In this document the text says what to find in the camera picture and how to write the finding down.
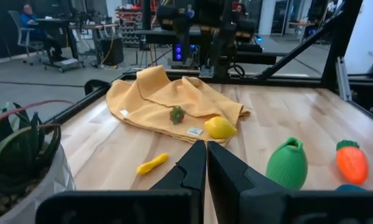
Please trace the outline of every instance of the fabric label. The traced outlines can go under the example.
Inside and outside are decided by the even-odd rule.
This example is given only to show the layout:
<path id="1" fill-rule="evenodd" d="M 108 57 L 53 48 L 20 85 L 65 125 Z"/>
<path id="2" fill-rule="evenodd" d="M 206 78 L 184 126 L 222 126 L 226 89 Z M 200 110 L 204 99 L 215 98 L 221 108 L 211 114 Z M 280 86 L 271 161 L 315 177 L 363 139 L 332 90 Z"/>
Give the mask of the fabric label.
<path id="1" fill-rule="evenodd" d="M 127 115 L 128 115 L 128 111 L 127 111 L 127 110 L 120 110 L 120 113 L 121 113 L 123 116 L 127 116 Z"/>
<path id="2" fill-rule="evenodd" d="M 194 136 L 199 136 L 203 132 L 200 128 L 191 128 L 187 131 L 188 134 L 194 135 Z"/>

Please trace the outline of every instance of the white planter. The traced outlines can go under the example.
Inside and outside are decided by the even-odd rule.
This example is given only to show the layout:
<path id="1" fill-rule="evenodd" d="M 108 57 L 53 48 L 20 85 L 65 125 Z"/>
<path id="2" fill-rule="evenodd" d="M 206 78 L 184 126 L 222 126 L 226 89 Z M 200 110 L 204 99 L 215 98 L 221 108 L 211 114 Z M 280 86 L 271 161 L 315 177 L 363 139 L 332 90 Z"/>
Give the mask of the white planter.
<path id="1" fill-rule="evenodd" d="M 62 145 L 42 182 L 21 203 L 0 217 L 0 224 L 34 224 L 38 206 L 53 194 L 75 190 L 70 167 Z"/>

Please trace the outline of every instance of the yellow cloth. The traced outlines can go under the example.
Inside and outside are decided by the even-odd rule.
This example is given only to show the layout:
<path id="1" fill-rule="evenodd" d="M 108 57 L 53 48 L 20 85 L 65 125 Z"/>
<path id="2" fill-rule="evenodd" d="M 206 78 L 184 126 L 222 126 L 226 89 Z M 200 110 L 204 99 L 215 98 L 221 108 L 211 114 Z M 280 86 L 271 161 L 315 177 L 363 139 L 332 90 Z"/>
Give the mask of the yellow cloth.
<path id="1" fill-rule="evenodd" d="M 241 103 L 221 95 L 198 78 L 182 77 L 170 82 L 161 65 L 142 70 L 136 77 L 133 83 L 114 81 L 106 100 L 111 113 L 137 127 L 190 143 L 201 139 L 222 144 L 229 139 L 212 139 L 204 130 L 204 122 L 219 115 L 236 127 L 239 116 L 250 114 Z M 176 125 L 169 119 L 172 106 L 180 106 L 186 111 L 183 121 Z M 191 134 L 191 128 L 202 132 Z"/>

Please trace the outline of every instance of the yellow banana toy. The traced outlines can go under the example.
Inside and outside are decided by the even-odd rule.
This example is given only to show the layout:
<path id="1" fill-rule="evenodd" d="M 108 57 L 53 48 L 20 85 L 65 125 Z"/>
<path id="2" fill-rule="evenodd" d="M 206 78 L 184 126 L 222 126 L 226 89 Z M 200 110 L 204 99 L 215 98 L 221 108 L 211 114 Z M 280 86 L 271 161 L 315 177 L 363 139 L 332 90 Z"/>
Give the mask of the yellow banana toy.
<path id="1" fill-rule="evenodd" d="M 163 153 L 160 156 L 154 158 L 152 161 L 144 163 L 138 166 L 136 172 L 138 174 L 147 174 L 148 172 L 152 171 L 155 167 L 160 166 L 161 164 L 165 163 L 168 160 L 168 153 Z"/>
<path id="2" fill-rule="evenodd" d="M 212 138 L 227 139 L 237 134 L 237 129 L 221 116 L 216 116 L 204 123 L 204 127 Z"/>

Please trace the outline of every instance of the gray floor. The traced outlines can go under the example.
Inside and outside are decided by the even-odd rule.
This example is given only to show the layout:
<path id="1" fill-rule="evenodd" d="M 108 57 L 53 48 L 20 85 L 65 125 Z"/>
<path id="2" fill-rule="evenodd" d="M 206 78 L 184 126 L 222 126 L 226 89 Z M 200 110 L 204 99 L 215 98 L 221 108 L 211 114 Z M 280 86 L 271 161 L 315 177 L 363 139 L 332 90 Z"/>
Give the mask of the gray floor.
<path id="1" fill-rule="evenodd" d="M 266 52 L 288 53 L 298 46 L 293 37 L 263 37 L 260 45 Z M 328 46 L 313 45 L 297 56 L 293 61 L 284 66 L 279 72 L 289 74 L 307 74 L 311 77 L 320 77 L 324 64 L 328 56 Z M 168 48 L 157 48 L 157 57 L 168 51 Z M 29 66 L 23 64 L 21 60 L 13 60 L 6 63 L 0 63 L 0 108 L 7 102 L 16 102 L 20 105 L 28 105 L 43 100 L 69 100 L 78 102 L 84 97 L 83 86 L 91 79 L 112 81 L 118 78 L 122 72 L 131 67 L 144 67 L 145 57 L 142 58 L 142 52 L 138 52 L 138 64 L 136 63 L 136 50 L 124 49 L 125 59 L 117 69 L 93 68 L 90 62 L 93 57 L 86 58 L 86 68 L 70 70 L 60 73 L 54 68 L 44 70 L 41 64 Z M 165 65 L 166 58 L 171 58 L 171 53 L 166 54 L 158 60 L 158 64 Z M 261 72 L 267 65 L 242 65 L 246 72 Z M 41 120 L 45 121 L 59 112 L 66 109 L 68 105 L 63 103 L 54 103 L 44 105 L 33 111 L 38 111 Z"/>

